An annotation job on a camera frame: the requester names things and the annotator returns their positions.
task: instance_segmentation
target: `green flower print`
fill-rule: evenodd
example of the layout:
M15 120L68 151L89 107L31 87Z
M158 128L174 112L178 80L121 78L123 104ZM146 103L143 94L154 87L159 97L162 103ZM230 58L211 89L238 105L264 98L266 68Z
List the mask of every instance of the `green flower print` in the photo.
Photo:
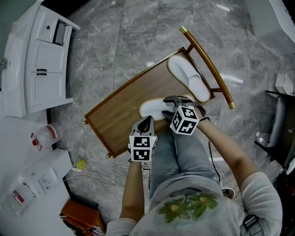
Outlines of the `green flower print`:
M158 214L165 214L165 222L170 223L176 217L189 219L187 210L191 207L191 202L185 198L168 201L158 210Z
M205 212L207 207L214 209L217 206L217 202L214 200L215 198L214 195L204 193L199 196L190 197L193 204L189 209L193 211L193 219L199 218Z

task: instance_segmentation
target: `bathroom vanity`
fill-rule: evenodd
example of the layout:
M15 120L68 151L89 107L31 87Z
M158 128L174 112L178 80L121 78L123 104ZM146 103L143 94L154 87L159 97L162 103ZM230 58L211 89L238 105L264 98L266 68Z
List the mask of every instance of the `bathroom vanity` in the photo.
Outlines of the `bathroom vanity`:
M39 1L12 24L1 72L5 116L24 117L74 101L65 94L73 30L80 27Z

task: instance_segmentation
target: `blue jeans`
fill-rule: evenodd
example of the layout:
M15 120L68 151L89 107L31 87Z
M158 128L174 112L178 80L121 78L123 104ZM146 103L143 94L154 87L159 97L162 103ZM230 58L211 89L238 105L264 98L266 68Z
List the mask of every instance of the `blue jeans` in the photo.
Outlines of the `blue jeans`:
M199 175L218 182L196 132L188 136L175 134L167 129L159 136L152 160L150 199L165 180L183 175Z

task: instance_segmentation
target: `wooden board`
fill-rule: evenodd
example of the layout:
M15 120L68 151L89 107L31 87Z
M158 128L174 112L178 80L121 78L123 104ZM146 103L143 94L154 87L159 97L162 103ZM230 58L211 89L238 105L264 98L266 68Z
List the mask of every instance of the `wooden board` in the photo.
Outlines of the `wooden board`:
M171 55L173 54L181 55L192 61L184 48ZM88 124L112 157L115 158L128 149L131 127L141 119L139 107L143 102L154 98L165 98L170 95L192 95L169 72L167 68L169 56L128 81L85 115ZM168 125L167 120L155 121L155 133L158 134L165 130Z

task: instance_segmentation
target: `person's left arm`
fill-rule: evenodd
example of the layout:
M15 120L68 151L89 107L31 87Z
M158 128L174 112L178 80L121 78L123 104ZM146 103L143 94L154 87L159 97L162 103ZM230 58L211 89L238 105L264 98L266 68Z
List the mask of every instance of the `person's left arm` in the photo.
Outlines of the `person's left arm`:
M142 183L142 163L131 162L123 194L120 218L129 218L138 222L143 215L144 195Z

